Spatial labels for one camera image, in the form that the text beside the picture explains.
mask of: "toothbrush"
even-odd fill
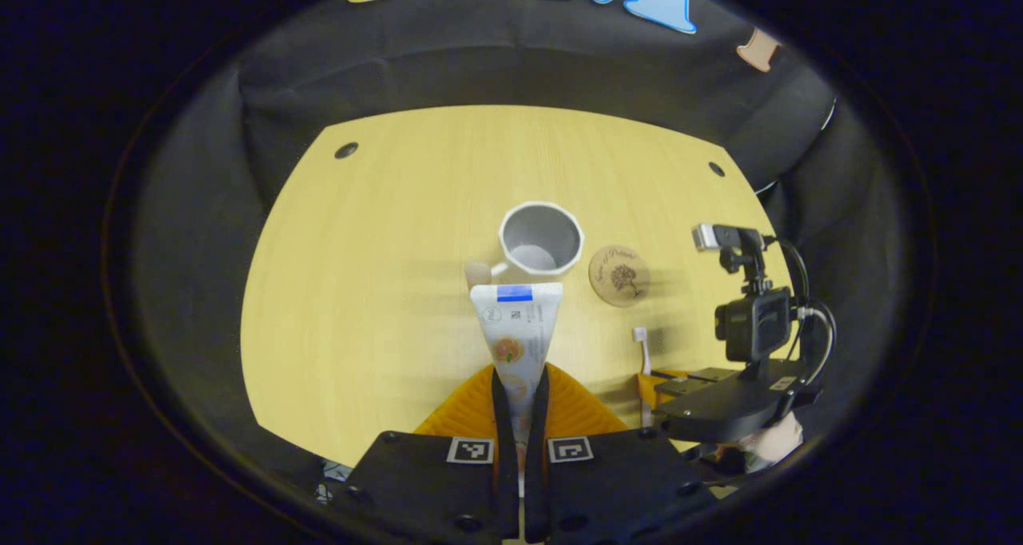
[[[642,344],[642,374],[650,375],[650,348],[647,347],[647,327],[632,327],[632,340]],[[640,399],[639,404],[639,425],[650,427],[654,424],[650,403]]]

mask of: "small wooden block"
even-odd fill
[[[589,262],[589,283],[601,300],[629,308],[650,292],[650,268],[628,246],[603,246]]]

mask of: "table surface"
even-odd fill
[[[336,158],[351,141],[358,148]],[[742,274],[698,253],[692,231],[772,230],[723,148],[560,108],[398,111],[323,130],[263,228],[240,335],[260,425],[349,465],[381,432],[415,428],[491,363],[462,268],[499,261],[501,218],[528,199],[565,207],[586,236],[563,279],[547,360],[626,424],[639,423],[632,327],[648,328],[654,369],[742,367],[725,359],[713,322],[716,306],[742,297]],[[632,308],[590,286],[589,261],[610,243],[649,265],[650,294]],[[791,286],[776,243],[764,258],[775,287]]]

